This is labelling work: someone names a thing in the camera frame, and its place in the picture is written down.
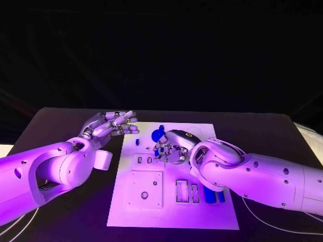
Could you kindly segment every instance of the white wire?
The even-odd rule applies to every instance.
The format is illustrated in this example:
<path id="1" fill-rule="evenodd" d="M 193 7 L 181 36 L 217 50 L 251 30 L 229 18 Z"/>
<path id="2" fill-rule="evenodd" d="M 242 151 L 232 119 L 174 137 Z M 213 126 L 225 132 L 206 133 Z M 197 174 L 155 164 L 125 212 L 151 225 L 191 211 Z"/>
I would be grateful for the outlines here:
<path id="1" fill-rule="evenodd" d="M 255 214 L 254 214 L 254 212 L 251 211 L 251 209 L 249 209 L 248 206 L 246 206 L 246 209 L 248 209 L 248 211 L 251 212 L 251 214 L 255 216 Z M 298 233 L 298 234 L 321 235 L 321 236 L 323 236 L 323 233 L 297 232 L 297 231 L 291 231 L 291 230 L 287 230 L 287 229 L 278 228 L 278 227 L 272 226 L 271 224 L 265 223 L 265 222 L 264 222 L 256 216 L 255 216 L 255 218 L 256 218 L 264 224 L 267 224 L 269 227 L 272 227 L 272 228 L 275 228 L 275 229 L 278 229 L 278 230 L 282 230 L 282 231 L 285 231 L 285 232 L 290 232 L 290 233 Z"/>
<path id="2" fill-rule="evenodd" d="M 10 227 L 0 233 L 0 236 L 10 230 L 10 228 L 20 222 L 20 220 L 23 219 L 24 215 L 21 217 L 18 217 L 18 219 L 14 221 L 14 223 L 10 225 Z"/>
<path id="3" fill-rule="evenodd" d="M 321 223 L 323 223 L 323 219 L 317 218 L 316 216 L 313 216 L 311 214 L 308 213 L 304 213 L 305 215 L 308 215 L 310 217 L 313 217 L 314 219 L 317 219 Z"/>
<path id="4" fill-rule="evenodd" d="M 31 220 L 33 220 L 33 218 L 34 218 L 34 216 L 36 216 L 37 210 L 38 210 L 38 208 L 36 209 L 36 212 L 34 212 L 34 214 L 33 214 L 33 217 L 31 217 L 31 219 L 28 220 L 28 223 L 26 224 L 24 228 L 21 229 L 21 231 L 17 233 L 17 235 L 13 237 L 13 239 L 11 239 L 8 242 L 14 241 L 14 239 L 15 239 L 15 238 L 18 237 L 18 235 L 21 234 L 23 230 L 27 228 L 27 226 L 28 226 L 28 224 L 30 224 L 30 222 L 31 222 Z"/>

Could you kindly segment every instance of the table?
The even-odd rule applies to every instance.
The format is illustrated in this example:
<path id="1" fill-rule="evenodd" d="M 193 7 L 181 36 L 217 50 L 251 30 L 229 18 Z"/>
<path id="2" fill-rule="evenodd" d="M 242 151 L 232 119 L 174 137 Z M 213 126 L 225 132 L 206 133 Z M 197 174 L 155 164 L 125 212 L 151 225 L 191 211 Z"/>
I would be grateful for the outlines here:
<path id="1" fill-rule="evenodd" d="M 103 109 L 43 108 L 36 113 L 10 154 L 66 141 L 77 135 L 85 120 Z M 246 153 L 278 157 L 321 169 L 295 126 L 282 114 L 184 111 L 135 111 L 140 121 L 209 123 L 216 137 Z M 239 230 L 106 227 L 122 137 L 103 147 L 114 156 L 108 171 L 92 170 L 89 179 L 70 192 L 40 207 L 34 220 L 15 241 L 323 241 L 323 236 L 287 233 L 262 224 L 232 192 Z M 323 223 L 305 214 L 246 201 L 255 215 L 274 226 L 323 233 Z M 8 241 L 33 212 L 2 235 Z"/>

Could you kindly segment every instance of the blue object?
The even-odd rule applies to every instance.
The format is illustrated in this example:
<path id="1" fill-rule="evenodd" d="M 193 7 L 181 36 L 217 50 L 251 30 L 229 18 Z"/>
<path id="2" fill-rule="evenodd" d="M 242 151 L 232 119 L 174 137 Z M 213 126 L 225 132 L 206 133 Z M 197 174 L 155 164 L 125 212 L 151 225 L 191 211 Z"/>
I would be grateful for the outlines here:
<path id="1" fill-rule="evenodd" d="M 217 198 L 219 198 L 219 202 L 223 203 L 225 202 L 225 193 L 222 191 L 217 192 Z"/>
<path id="2" fill-rule="evenodd" d="M 160 140 L 160 138 L 163 137 L 164 135 L 164 128 L 163 128 L 163 125 L 158 126 L 158 129 L 153 131 L 151 133 L 151 140 L 154 142 L 157 142 Z"/>
<path id="3" fill-rule="evenodd" d="M 204 201 L 206 203 L 216 203 L 216 194 L 215 192 L 203 186 L 204 191 Z"/>

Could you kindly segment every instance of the black background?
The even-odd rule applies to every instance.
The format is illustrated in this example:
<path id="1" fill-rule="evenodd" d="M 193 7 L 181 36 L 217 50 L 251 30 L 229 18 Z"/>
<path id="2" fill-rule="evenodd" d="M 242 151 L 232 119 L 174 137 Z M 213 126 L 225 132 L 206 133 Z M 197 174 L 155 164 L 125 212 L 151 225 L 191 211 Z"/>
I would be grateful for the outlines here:
<path id="1" fill-rule="evenodd" d="M 1 1 L 0 143 L 44 106 L 284 113 L 323 134 L 323 1 Z"/>

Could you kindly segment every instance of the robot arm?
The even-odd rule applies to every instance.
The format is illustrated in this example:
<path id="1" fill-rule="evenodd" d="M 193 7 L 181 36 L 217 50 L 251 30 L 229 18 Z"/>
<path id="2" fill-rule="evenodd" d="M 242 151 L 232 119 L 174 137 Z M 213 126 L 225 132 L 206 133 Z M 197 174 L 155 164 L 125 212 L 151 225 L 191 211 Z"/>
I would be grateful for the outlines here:
<path id="1" fill-rule="evenodd" d="M 168 132 L 165 140 L 174 135 L 174 131 Z M 184 134 L 177 137 L 183 144 Z M 241 197 L 271 207 L 323 216 L 323 170 L 274 157 L 245 154 L 215 138 L 187 144 L 186 149 L 190 174 L 209 189 L 219 192 L 228 187 Z"/>
<path id="2" fill-rule="evenodd" d="M 79 136 L 0 159 L 0 226 L 79 186 L 92 168 L 108 170 L 112 154 L 98 150 L 111 136 L 137 134 L 129 112 L 98 113 Z M 37 178 L 44 185 L 37 185 Z"/>

